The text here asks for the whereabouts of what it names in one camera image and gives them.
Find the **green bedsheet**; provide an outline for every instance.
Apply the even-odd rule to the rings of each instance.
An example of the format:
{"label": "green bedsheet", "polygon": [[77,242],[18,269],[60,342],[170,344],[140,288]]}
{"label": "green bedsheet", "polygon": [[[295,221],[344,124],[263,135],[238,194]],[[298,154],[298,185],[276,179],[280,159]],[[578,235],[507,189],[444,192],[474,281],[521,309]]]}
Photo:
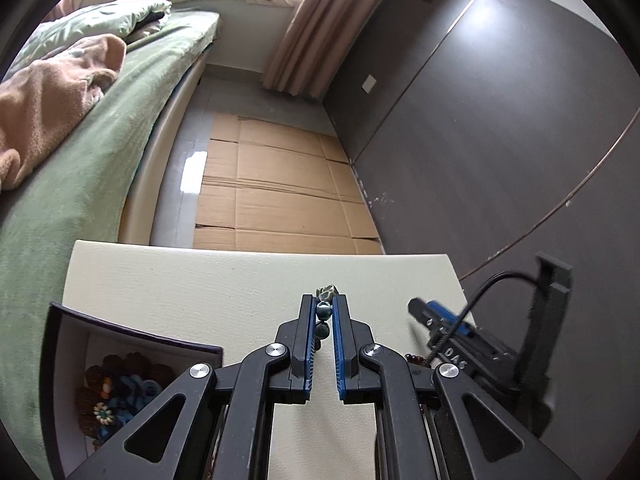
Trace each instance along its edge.
{"label": "green bedsheet", "polygon": [[217,19],[178,11],[160,32],[129,45],[104,98],[30,179],[0,194],[0,420],[43,480],[51,473],[38,376],[49,301],[62,301],[76,240],[116,241],[153,124],[213,40]]}

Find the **gray tile floor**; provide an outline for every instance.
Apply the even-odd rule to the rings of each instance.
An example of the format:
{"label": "gray tile floor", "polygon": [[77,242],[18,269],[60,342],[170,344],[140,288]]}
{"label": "gray tile floor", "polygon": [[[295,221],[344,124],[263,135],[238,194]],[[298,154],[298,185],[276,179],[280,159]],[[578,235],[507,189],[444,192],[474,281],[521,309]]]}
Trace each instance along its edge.
{"label": "gray tile floor", "polygon": [[169,156],[150,245],[193,247],[198,194],[216,113],[335,135],[318,102],[263,89],[257,81],[203,76],[189,102]]}

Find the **cardboard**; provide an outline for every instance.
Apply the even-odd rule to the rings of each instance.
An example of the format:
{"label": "cardboard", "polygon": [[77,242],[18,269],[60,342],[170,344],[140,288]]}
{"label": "cardboard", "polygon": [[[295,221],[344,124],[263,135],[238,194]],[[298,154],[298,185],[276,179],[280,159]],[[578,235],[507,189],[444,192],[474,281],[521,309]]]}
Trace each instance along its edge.
{"label": "cardboard", "polygon": [[381,254],[337,137],[216,114],[193,247]]}

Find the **white table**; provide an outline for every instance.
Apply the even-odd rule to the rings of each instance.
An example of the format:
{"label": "white table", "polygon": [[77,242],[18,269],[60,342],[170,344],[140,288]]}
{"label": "white table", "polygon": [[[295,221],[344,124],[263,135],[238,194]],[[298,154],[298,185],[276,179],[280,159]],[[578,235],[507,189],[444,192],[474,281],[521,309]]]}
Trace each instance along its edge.
{"label": "white table", "polygon": [[[63,303],[110,322],[224,348],[224,364],[273,342],[295,319],[302,294],[334,283],[351,317],[376,342],[424,354],[427,331],[407,313],[419,296],[454,311],[465,304],[443,254],[334,256],[235,253],[76,242]],[[270,478],[371,480],[376,425],[370,405],[345,406],[335,386],[330,337],[314,361],[311,400],[277,405]]]}

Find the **light switch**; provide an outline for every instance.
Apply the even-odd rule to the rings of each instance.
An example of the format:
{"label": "light switch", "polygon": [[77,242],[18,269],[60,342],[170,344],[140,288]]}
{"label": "light switch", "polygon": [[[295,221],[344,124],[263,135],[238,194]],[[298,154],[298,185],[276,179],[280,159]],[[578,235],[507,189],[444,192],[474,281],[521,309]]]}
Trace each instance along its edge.
{"label": "light switch", "polygon": [[376,84],[376,80],[371,74],[369,74],[369,76],[367,76],[367,78],[364,80],[364,83],[362,83],[362,89],[367,94],[369,94],[371,92],[371,89],[373,88],[373,85],[375,84]]}

